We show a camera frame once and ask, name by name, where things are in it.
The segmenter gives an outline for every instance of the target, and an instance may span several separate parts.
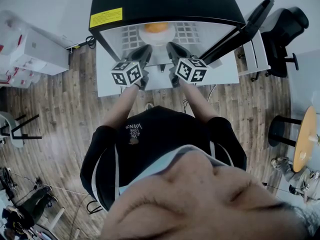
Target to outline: black t-shirt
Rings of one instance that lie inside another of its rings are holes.
[[[216,159],[227,165],[231,159],[235,167],[246,170],[246,154],[228,120],[214,117],[203,124],[188,114],[154,107],[128,118],[119,131],[105,125],[97,128],[82,164],[81,181],[94,197],[92,176],[100,159],[95,184],[99,201],[108,210],[115,200],[115,146],[122,187],[161,156],[183,145],[194,145],[210,155],[210,142],[214,143]]]
[[[23,214],[24,218],[20,218],[15,211],[8,211],[3,209],[2,218],[7,220],[5,224],[6,228],[14,230],[14,233],[21,240],[28,239],[27,235],[23,232],[23,229],[30,229],[35,225],[31,215],[22,207],[18,206],[17,209]]]

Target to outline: white bowl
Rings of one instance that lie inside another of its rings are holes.
[[[152,46],[164,46],[171,42],[176,36],[176,28],[173,23],[168,24],[168,29],[159,33],[150,33],[145,29],[145,25],[139,26],[139,35],[142,41]]]

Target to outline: face mask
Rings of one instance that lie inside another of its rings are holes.
[[[177,149],[166,153],[165,155],[163,155],[162,157],[160,157],[157,161],[155,161],[153,164],[151,164],[147,169],[145,169],[142,173],[140,173],[140,175],[138,177],[136,177],[133,181],[131,181],[128,185],[126,186],[122,186],[119,187],[119,193],[120,195],[123,194],[123,192],[130,187],[133,183],[142,180],[145,177],[157,174],[163,170],[165,170],[166,168],[168,168],[170,166],[170,164],[172,163],[173,160],[175,160],[175,158],[177,156],[183,156],[184,154],[186,154],[189,151],[198,151],[201,154],[203,154],[205,157],[207,157],[209,159],[209,161],[211,162],[212,166],[214,167],[218,167],[218,166],[228,166],[225,163],[213,158],[212,156],[208,155],[207,153],[205,153],[203,150],[201,150],[200,148],[194,146],[194,145],[184,145],[181,147],[178,147]]]

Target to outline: shoe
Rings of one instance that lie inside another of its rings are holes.
[[[52,187],[50,187],[50,186],[44,186],[42,189],[43,189],[46,193],[49,193],[50,191],[52,191]]]
[[[271,165],[273,166],[274,169],[280,171],[281,170],[281,163],[283,160],[287,160],[288,158],[286,157],[277,157],[277,158],[273,158],[271,160]]]
[[[147,103],[144,107],[144,111],[154,108],[155,106],[152,103]]]
[[[50,201],[58,202],[58,198],[56,198],[53,194],[47,194]]]

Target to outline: office chair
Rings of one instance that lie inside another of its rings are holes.
[[[284,9],[275,24],[274,28],[269,32],[261,34],[266,57],[271,69],[267,70],[266,76],[276,76],[286,78],[287,62],[295,64],[295,69],[299,70],[296,55],[293,58],[288,56],[286,46],[288,46],[297,36],[301,35],[305,29],[309,27],[309,20],[304,12],[298,7]],[[259,78],[260,72],[256,73],[256,77],[252,78],[252,82]]]

